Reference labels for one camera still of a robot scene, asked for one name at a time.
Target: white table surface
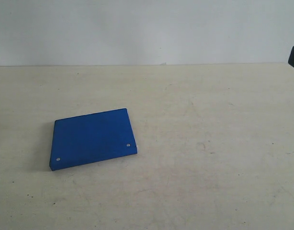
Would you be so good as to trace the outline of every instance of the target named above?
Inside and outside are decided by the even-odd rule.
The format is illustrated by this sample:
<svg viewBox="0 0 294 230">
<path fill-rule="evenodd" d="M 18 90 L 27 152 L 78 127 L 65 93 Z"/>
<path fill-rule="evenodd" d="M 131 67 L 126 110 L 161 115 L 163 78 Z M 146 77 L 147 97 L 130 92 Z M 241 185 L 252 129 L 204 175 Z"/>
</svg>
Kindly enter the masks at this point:
<svg viewBox="0 0 294 230">
<path fill-rule="evenodd" d="M 128 109 L 138 154 L 51 172 L 57 119 Z M 286 64 L 0 67 L 0 230 L 294 230 Z"/>
</svg>

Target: table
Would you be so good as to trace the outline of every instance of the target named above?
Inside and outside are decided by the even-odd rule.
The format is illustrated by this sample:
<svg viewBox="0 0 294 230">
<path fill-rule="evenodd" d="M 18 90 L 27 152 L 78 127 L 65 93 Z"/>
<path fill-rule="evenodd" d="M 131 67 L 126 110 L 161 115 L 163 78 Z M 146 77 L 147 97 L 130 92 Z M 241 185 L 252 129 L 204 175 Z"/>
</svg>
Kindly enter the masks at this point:
<svg viewBox="0 0 294 230">
<path fill-rule="evenodd" d="M 55 120 L 124 107 L 137 155 L 50 171 Z M 0 67 L 0 229 L 294 230 L 294 69 Z"/>
</svg>

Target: wall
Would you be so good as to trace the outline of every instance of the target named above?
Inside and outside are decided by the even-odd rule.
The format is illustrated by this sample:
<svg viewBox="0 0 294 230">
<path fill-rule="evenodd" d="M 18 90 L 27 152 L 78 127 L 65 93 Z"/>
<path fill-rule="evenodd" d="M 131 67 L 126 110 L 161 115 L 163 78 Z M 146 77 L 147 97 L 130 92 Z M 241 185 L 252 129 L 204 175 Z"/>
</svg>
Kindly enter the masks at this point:
<svg viewBox="0 0 294 230">
<path fill-rule="evenodd" d="M 0 0 L 0 65 L 287 62 L 294 0 Z"/>
</svg>

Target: blue plate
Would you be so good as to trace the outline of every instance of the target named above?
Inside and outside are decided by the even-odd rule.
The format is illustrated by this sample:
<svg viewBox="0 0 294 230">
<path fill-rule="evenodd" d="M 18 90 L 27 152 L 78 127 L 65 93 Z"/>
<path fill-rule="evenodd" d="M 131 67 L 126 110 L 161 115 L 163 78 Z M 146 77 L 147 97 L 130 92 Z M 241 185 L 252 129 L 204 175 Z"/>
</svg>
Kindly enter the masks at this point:
<svg viewBox="0 0 294 230">
<path fill-rule="evenodd" d="M 49 166 L 59 170 L 137 154 L 127 109 L 55 121 Z"/>
</svg>

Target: blue rectangular board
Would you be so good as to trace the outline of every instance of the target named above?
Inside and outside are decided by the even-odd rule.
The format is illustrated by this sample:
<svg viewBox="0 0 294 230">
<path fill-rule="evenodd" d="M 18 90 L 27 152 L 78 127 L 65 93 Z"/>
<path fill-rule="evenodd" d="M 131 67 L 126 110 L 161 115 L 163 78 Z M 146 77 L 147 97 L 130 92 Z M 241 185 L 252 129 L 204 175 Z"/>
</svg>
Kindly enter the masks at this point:
<svg viewBox="0 0 294 230">
<path fill-rule="evenodd" d="M 127 109 L 55 121 L 51 170 L 137 154 Z"/>
</svg>

